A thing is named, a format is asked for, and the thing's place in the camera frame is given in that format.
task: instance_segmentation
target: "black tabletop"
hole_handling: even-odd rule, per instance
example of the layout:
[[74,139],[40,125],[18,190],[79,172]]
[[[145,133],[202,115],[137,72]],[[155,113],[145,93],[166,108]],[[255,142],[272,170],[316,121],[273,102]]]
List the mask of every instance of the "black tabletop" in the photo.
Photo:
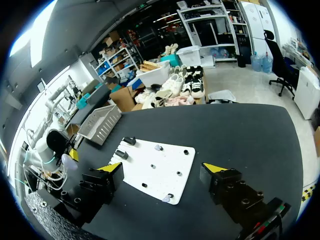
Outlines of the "black tabletop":
[[278,197],[291,205],[284,231],[298,216],[303,187],[301,150],[283,107],[262,104],[207,104],[124,112],[103,146],[84,140],[78,149],[71,188],[88,168],[108,164],[123,137],[189,146],[196,150],[177,205],[164,203],[123,182],[83,228],[108,240],[235,239],[241,226],[215,205],[199,179],[203,162],[235,168],[265,203]]

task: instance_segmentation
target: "white board with holes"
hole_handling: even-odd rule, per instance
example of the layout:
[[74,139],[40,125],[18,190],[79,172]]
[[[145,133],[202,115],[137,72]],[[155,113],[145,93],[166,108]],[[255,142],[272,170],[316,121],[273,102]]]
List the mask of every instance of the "white board with holes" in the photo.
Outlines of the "white board with holes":
[[193,147],[136,139],[135,145],[121,141],[117,149],[128,158],[114,153],[109,164],[122,162],[124,182],[163,202],[179,203],[195,158]]

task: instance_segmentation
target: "white sneaker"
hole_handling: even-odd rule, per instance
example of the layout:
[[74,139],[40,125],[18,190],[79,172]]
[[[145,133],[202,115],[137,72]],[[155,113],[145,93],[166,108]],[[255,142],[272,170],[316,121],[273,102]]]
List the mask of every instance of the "white sneaker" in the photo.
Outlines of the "white sneaker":
[[157,91],[154,95],[154,99],[152,100],[149,108],[159,108],[164,107],[165,102],[172,96],[171,90],[160,90]]
[[165,81],[164,84],[162,84],[160,90],[168,90],[171,89],[172,86],[175,84],[176,80],[178,80],[179,76],[178,74],[173,74],[167,81]]
[[179,77],[175,81],[173,86],[170,88],[170,90],[172,91],[171,98],[175,98],[175,97],[179,96],[179,93],[181,92],[181,89],[182,89],[184,82],[185,82],[185,79],[183,77]]

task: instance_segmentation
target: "ceiling light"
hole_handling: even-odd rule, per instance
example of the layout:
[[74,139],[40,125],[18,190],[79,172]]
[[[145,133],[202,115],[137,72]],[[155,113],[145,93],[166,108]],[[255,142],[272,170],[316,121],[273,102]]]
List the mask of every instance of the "ceiling light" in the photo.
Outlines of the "ceiling light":
[[44,44],[46,28],[51,13],[58,0],[52,1],[34,20],[31,30],[30,57],[33,68],[42,59],[42,47]]
[[180,21],[180,19],[176,19],[176,20],[168,21],[168,22],[167,22],[167,24],[169,24],[169,23],[173,23],[173,22],[176,22],[176,21]]
[[153,22],[155,23],[155,22],[158,22],[158,21],[160,21],[160,20],[162,20],[162,19],[166,19],[166,18],[168,18],[168,17],[174,16],[174,15],[177,15],[177,14],[178,14],[178,13],[174,13],[174,14],[171,14],[171,15],[168,15],[168,16],[164,16],[164,17],[159,18],[159,19],[157,19],[157,20],[155,20],[155,21],[153,21]]
[[27,43],[30,40],[30,34],[31,34],[31,30],[29,29],[14,42],[14,44],[12,45],[9,57],[11,57],[13,54],[15,54],[20,49],[22,49],[25,45],[27,45]]

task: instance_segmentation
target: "office chair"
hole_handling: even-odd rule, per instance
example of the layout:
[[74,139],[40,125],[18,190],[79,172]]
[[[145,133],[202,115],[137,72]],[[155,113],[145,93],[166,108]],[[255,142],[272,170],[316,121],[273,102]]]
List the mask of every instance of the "office chair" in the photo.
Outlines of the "office chair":
[[274,34],[271,31],[264,30],[264,37],[273,55],[272,71],[278,77],[276,80],[270,80],[269,85],[271,85],[271,83],[282,84],[281,91],[278,94],[279,97],[281,97],[282,92],[286,87],[290,91],[290,93],[292,93],[293,95],[292,100],[293,100],[295,98],[293,88],[295,89],[297,88],[298,76],[293,74],[288,69],[278,44],[275,41],[272,41],[275,38]]

